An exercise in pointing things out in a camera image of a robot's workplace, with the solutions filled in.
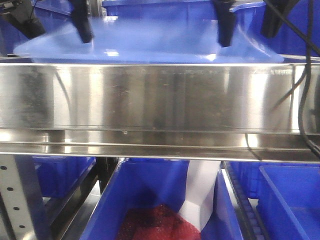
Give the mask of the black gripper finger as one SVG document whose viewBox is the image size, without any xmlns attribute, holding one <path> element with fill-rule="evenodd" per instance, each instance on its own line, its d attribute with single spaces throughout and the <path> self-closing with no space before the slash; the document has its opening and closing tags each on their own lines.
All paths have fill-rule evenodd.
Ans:
<svg viewBox="0 0 320 240">
<path fill-rule="evenodd" d="M 283 20 L 279 17 L 276 11 L 286 18 L 298 0 L 264 0 L 266 7 L 264 10 L 263 21 L 260 33 L 266 38 L 274 38 L 282 24 Z"/>
<path fill-rule="evenodd" d="M 11 12 L 1 14 L 1 16 L 28 39 L 33 39 L 46 33 L 43 24 L 34 13 L 17 11 L 17 9 L 15 9 Z"/>
<path fill-rule="evenodd" d="M 88 6 L 86 0 L 69 0 L 71 6 L 70 18 L 74 27 L 77 29 L 81 41 L 84 44 L 90 43 L 93 33 L 88 18 Z"/>
<path fill-rule="evenodd" d="M 236 16 L 231 12 L 235 0 L 213 0 L 218 24 L 218 42 L 225 48 L 231 45 L 232 37 L 236 26 Z"/>
</svg>

